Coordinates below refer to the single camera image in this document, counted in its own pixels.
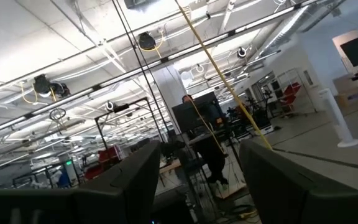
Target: black cable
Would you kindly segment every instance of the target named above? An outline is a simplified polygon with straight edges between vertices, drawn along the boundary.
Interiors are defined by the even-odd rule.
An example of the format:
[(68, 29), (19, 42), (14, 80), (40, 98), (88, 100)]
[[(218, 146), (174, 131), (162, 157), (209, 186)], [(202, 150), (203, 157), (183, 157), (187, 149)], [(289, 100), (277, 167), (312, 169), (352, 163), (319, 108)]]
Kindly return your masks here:
[[(156, 104), (156, 106), (157, 106), (158, 112), (159, 112), (160, 115), (161, 115), (161, 119), (162, 119), (162, 121), (163, 121), (163, 123), (164, 123), (164, 125), (165, 125), (165, 128), (167, 129), (167, 134), (168, 134), (169, 129), (168, 129), (167, 122), (165, 122), (165, 119), (164, 119), (164, 117), (163, 117), (163, 115), (162, 115), (160, 106), (159, 106), (158, 103), (157, 103), (157, 99), (156, 99), (156, 97), (155, 97), (155, 95), (154, 95), (154, 92), (153, 92), (153, 89), (152, 89), (151, 84), (150, 84), (150, 82), (149, 82), (149, 79), (147, 78), (147, 75), (146, 75), (146, 73), (145, 73), (145, 71), (144, 71), (144, 69), (143, 69), (142, 62), (140, 61), (140, 58), (139, 58), (139, 56), (138, 56), (138, 54), (137, 54), (137, 52), (136, 52), (136, 47), (135, 47), (134, 43), (132, 42), (131, 37), (129, 36), (129, 32), (128, 32), (128, 30), (127, 30), (125, 24), (124, 24), (124, 20), (122, 19), (122, 17), (125, 19), (126, 24), (128, 25), (128, 28), (129, 28), (129, 30), (130, 30), (130, 32), (131, 32), (131, 34), (132, 34), (132, 37), (134, 38), (134, 42), (136, 43), (136, 46), (137, 46), (138, 49), (140, 49), (139, 43), (136, 41), (136, 37), (135, 37), (135, 35), (134, 35), (134, 33), (133, 33), (132, 29), (131, 29), (131, 26), (130, 26), (129, 23), (128, 23), (128, 20), (127, 20), (125, 14), (124, 14), (124, 11), (122, 10), (121, 5), (119, 4), (119, 2), (117, 2), (117, 4), (118, 4), (118, 7), (119, 7), (120, 10), (121, 10), (122, 17), (121, 17), (121, 15), (120, 15), (119, 11), (118, 11), (117, 5), (116, 5), (116, 3), (114, 2), (114, 0), (112, 0), (112, 3), (114, 4), (114, 7), (116, 8), (116, 11), (117, 11), (117, 13), (118, 13), (118, 16), (119, 16), (119, 18), (120, 18), (120, 20), (121, 20), (121, 23), (122, 23), (122, 25), (124, 26), (124, 29), (125, 29), (125, 32), (126, 32), (126, 34), (127, 34), (127, 36), (128, 36), (129, 42), (131, 43), (132, 48), (134, 49), (134, 53), (135, 53), (135, 55), (136, 55), (136, 59), (137, 59), (137, 61), (138, 61), (138, 63), (139, 63), (140, 69), (142, 70), (143, 76), (144, 76), (144, 78), (145, 78), (145, 80), (146, 80), (146, 82), (147, 82), (147, 86), (148, 86), (149, 89), (150, 89), (150, 92), (151, 92), (151, 94), (152, 94), (152, 97), (153, 97), (153, 99), (154, 99), (154, 102), (155, 102), (155, 104)], [(143, 61), (144, 61), (145, 64), (146, 64), (147, 70), (148, 70), (148, 71), (150, 72), (150, 74), (152, 75), (152, 71), (151, 71), (151, 69), (150, 69), (150, 67), (149, 67), (149, 64), (147, 63), (147, 61), (146, 61), (146, 59), (145, 59), (145, 57), (144, 57), (142, 51), (140, 51), (140, 54), (141, 54), (141, 56), (142, 56), (142, 58), (143, 58)]]

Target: wooden board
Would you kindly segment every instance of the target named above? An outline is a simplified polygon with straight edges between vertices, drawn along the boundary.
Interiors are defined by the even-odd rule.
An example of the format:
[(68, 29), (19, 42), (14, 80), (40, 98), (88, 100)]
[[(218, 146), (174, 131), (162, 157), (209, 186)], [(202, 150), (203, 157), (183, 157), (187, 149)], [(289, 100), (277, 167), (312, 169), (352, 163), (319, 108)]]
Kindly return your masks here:
[(238, 186), (237, 184), (230, 185), (226, 190), (222, 190), (221, 187), (218, 189), (215, 189), (215, 196), (220, 199), (226, 199), (230, 195), (238, 192), (241, 189), (244, 189), (247, 185), (245, 183), (239, 182)]
[(180, 166), (181, 166), (181, 164), (180, 164), (179, 159), (175, 159), (174, 161), (172, 161), (172, 163), (170, 165), (161, 168), (160, 169), (160, 174), (163, 174), (165, 172), (168, 172), (168, 171), (173, 170), (173, 169), (175, 169), (177, 167), (180, 167)]

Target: floor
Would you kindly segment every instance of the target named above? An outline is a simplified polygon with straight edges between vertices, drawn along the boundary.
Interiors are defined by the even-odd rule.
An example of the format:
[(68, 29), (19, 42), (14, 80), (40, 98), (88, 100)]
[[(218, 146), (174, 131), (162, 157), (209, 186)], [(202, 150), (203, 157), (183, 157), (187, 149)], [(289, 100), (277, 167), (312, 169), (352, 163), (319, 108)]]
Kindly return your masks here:
[[(358, 139), (358, 104), (342, 111), (346, 123), (354, 138)], [(275, 118), (274, 126), (280, 126), (281, 130), (266, 135), (268, 142), (282, 156), (305, 166), (317, 173), (337, 180), (350, 187), (358, 189), (358, 145), (354, 147), (339, 148), (339, 138), (324, 112), (299, 115), (290, 119)], [(263, 144), (260, 138), (253, 141)], [(230, 149), (229, 158), (223, 170), (229, 183), (236, 184), (244, 181), (241, 170)], [(181, 184), (175, 178), (175, 174), (167, 174), (169, 180), (166, 187), (158, 183), (157, 191), (164, 191), (175, 185)], [(236, 203), (252, 203), (251, 198), (243, 198)], [(258, 217), (250, 219), (256, 222)]]

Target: pillar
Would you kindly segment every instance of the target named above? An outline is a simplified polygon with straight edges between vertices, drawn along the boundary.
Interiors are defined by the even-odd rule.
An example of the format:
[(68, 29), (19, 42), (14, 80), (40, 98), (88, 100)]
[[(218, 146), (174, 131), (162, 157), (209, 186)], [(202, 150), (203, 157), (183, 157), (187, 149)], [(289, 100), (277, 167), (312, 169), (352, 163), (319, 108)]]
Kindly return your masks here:
[(170, 65), (153, 72), (153, 78), (160, 88), (161, 95), (165, 100), (164, 103), (169, 110), (169, 117), (173, 123), (173, 128), (177, 134), (180, 134), (175, 115), (172, 112), (172, 107), (182, 104), (181, 99), (187, 94), (180, 78), (180, 74), (172, 65)]
[(67, 154), (61, 155), (61, 156), (59, 156), (59, 162), (63, 163), (63, 166), (67, 172), (67, 175), (71, 181), (71, 184), (72, 185), (78, 184), (78, 179), (77, 179), (77, 175), (75, 172), (74, 163), (71, 161), (70, 157)]

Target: person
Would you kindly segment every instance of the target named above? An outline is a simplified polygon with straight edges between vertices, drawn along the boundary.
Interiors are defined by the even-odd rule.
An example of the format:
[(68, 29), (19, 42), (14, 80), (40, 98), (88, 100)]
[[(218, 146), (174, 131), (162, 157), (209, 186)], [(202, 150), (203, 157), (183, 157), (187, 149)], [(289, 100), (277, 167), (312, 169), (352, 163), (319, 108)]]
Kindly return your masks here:
[[(193, 97), (191, 95), (185, 95), (182, 97), (183, 103), (191, 101), (193, 101)], [(187, 131), (187, 136), (190, 140), (197, 137), (193, 130)], [(195, 151), (201, 155), (211, 171), (211, 175), (207, 178), (207, 182), (213, 184), (219, 181), (222, 185), (229, 184), (227, 179), (223, 177), (222, 173), (225, 164), (224, 154), (216, 142), (207, 138), (197, 142), (193, 147)]]

